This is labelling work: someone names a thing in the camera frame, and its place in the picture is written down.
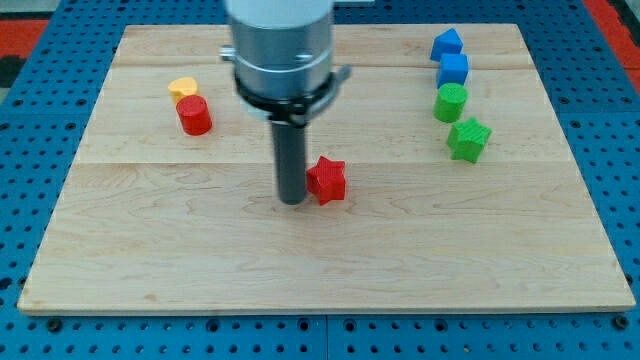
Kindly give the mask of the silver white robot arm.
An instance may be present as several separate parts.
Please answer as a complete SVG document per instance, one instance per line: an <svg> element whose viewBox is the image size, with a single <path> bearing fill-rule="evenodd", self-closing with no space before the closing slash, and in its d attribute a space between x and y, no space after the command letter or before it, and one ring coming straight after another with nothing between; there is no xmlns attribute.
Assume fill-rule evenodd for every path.
<svg viewBox="0 0 640 360"><path fill-rule="evenodd" d="M236 89L276 123L303 128L351 75L333 69L331 0L226 0L232 44L220 50Z"/></svg>

